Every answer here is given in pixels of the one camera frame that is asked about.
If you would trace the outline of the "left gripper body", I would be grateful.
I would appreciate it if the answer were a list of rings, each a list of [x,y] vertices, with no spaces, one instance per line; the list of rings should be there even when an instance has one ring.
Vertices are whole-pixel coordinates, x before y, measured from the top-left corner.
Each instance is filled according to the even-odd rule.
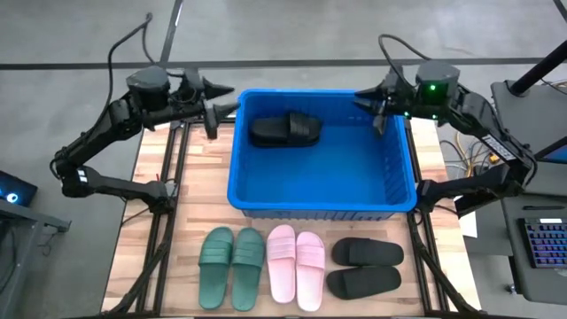
[[[197,69],[186,68],[179,75],[181,83],[175,93],[175,100],[183,106],[191,106],[193,112],[203,118],[208,138],[218,136],[218,116],[215,105],[211,102],[214,97],[214,86]]]

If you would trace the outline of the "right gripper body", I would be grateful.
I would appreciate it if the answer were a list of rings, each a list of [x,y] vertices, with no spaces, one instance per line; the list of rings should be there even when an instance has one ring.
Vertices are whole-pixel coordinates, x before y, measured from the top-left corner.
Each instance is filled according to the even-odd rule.
[[[391,66],[385,78],[377,85],[377,114],[374,118],[374,129],[378,136],[386,130],[387,117],[409,112],[409,100],[416,90],[405,82],[402,68]]]

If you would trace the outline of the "black ribbed-strap slide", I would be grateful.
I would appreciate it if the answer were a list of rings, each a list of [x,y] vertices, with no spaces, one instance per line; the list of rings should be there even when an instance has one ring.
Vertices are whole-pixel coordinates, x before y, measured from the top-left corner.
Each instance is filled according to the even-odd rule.
[[[320,139],[319,134],[314,135],[294,135],[285,132],[250,132],[251,143],[256,147],[278,148],[278,147],[308,147],[317,144]]]
[[[256,119],[249,132],[289,132],[294,135],[314,135],[322,130],[322,122],[304,113],[287,113],[283,117]]]

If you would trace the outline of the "blue plastic bin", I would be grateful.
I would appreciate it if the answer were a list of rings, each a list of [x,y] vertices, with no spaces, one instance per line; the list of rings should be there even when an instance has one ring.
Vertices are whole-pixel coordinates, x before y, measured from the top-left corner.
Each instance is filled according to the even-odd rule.
[[[372,221],[417,202],[405,120],[391,116],[378,136],[350,89],[248,89],[238,100],[229,203],[251,218]],[[302,113],[322,122],[308,147],[260,148],[254,121]]]

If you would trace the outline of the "black smooth-strap slide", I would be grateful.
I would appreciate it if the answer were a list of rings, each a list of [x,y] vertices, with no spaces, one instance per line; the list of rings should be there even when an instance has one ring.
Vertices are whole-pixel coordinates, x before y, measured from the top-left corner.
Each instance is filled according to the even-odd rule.
[[[397,266],[404,261],[400,245],[371,238],[345,237],[331,249],[332,260],[341,266]]]
[[[326,284],[335,297],[356,300],[398,289],[401,275],[390,266],[345,268],[330,272]]]

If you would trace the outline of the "green slide sandal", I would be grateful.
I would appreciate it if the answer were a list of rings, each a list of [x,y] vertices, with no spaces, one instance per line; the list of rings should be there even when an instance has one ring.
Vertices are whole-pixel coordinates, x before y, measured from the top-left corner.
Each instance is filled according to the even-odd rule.
[[[205,310],[221,306],[228,282],[234,235],[230,228],[213,229],[205,238],[198,259],[198,303]]]
[[[235,310],[246,312],[255,306],[264,260],[265,243],[261,234],[254,228],[240,230],[232,258],[231,302]]]

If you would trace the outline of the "pink slide sandal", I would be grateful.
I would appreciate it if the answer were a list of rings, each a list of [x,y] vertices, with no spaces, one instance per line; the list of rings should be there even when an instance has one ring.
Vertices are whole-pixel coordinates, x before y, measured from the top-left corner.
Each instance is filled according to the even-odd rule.
[[[299,308],[314,312],[322,304],[325,247],[313,232],[299,233],[296,240],[296,295]]]
[[[275,302],[287,304],[296,292],[296,236],[292,226],[275,227],[267,239],[268,277]]]

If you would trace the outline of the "dark grey desk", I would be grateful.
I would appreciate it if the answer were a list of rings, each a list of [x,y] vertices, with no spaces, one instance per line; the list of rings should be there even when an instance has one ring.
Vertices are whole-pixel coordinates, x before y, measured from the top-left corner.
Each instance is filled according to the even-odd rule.
[[[491,85],[504,126],[533,152],[567,137],[567,95],[548,86],[534,86],[523,97],[507,85]],[[532,268],[519,221],[522,218],[567,219],[567,164],[540,162],[524,194],[501,201],[512,256],[514,284],[529,301],[567,306],[567,268]]]

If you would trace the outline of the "black pole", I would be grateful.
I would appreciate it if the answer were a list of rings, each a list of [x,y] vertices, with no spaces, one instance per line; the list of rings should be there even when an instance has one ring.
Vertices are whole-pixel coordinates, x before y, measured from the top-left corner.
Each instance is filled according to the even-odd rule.
[[[567,59],[567,40],[551,51],[544,59],[532,67],[517,81],[508,84],[509,92],[517,97],[522,96],[536,82],[542,80],[547,74]]]

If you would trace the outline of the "white paper sheet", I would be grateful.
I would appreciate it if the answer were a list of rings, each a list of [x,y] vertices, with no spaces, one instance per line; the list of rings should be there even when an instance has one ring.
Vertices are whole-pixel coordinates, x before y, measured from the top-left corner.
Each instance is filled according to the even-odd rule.
[[[476,212],[472,211],[468,214],[462,214],[460,208],[456,208],[460,214],[459,223],[464,237],[478,237],[477,217]]]

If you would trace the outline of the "computer monitor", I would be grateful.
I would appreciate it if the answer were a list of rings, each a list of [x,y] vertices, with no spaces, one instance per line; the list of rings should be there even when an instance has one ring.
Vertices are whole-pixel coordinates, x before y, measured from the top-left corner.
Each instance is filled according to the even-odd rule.
[[[535,158],[540,162],[567,164],[567,136],[539,151]]]

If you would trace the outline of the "black device with glowing light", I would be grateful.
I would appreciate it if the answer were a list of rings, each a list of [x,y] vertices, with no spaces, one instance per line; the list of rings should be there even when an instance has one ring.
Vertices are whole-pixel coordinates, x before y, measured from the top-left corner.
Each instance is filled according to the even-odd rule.
[[[0,170],[0,199],[8,203],[30,207],[38,188],[14,175]]]

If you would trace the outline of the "backlit black keyboard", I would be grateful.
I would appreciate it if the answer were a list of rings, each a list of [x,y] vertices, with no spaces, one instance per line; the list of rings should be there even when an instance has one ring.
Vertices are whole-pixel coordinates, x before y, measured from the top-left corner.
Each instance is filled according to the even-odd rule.
[[[567,268],[567,219],[524,218],[520,224],[533,268]]]

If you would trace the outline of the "grey metal stand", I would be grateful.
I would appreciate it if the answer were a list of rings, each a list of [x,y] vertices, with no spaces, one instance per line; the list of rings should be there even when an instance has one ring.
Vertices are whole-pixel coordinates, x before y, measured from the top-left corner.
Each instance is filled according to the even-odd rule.
[[[44,227],[69,231],[71,222],[0,200],[0,319],[12,319]]]

